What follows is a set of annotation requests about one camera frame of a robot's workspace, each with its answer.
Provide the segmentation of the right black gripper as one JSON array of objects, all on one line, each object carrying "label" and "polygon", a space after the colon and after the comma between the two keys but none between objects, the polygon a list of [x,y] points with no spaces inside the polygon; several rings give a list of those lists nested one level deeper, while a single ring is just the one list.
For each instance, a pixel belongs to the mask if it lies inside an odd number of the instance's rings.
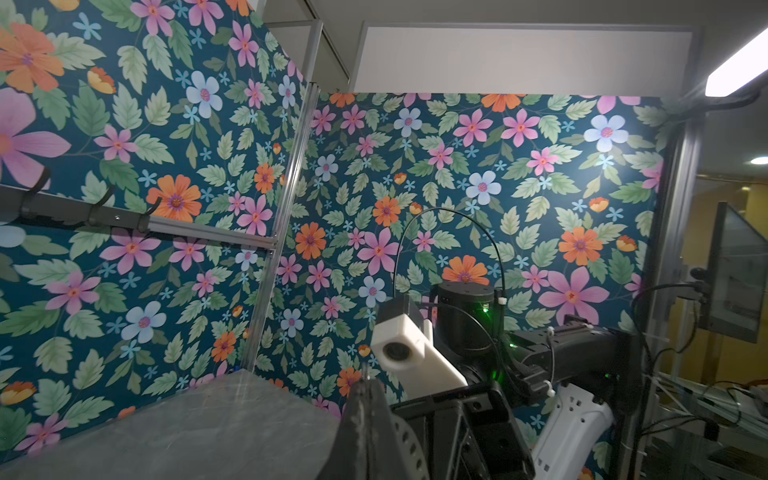
[{"label": "right black gripper", "polygon": [[496,383],[392,407],[412,479],[532,479],[530,449]]}]

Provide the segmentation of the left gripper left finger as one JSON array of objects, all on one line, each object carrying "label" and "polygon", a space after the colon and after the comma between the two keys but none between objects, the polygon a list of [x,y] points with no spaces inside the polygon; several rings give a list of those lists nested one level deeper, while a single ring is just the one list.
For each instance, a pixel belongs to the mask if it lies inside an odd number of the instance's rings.
[{"label": "left gripper left finger", "polygon": [[329,457],[318,479],[368,479],[372,381],[363,379],[350,390]]}]

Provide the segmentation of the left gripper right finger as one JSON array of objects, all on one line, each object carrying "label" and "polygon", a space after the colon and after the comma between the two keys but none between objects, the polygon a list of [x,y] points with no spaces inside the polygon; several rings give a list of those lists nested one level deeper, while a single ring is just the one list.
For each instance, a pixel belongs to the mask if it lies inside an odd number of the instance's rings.
[{"label": "left gripper right finger", "polygon": [[392,413],[378,380],[370,381],[370,478],[429,478],[414,430]]}]

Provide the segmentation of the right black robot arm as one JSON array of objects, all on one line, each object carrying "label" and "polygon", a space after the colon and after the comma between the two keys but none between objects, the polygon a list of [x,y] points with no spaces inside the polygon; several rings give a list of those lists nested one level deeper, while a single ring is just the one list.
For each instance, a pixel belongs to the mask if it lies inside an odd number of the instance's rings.
[{"label": "right black robot arm", "polygon": [[454,281],[380,304],[372,348],[406,393],[392,411],[416,478],[574,479],[635,408],[635,335],[576,314],[508,332],[505,306]]}]

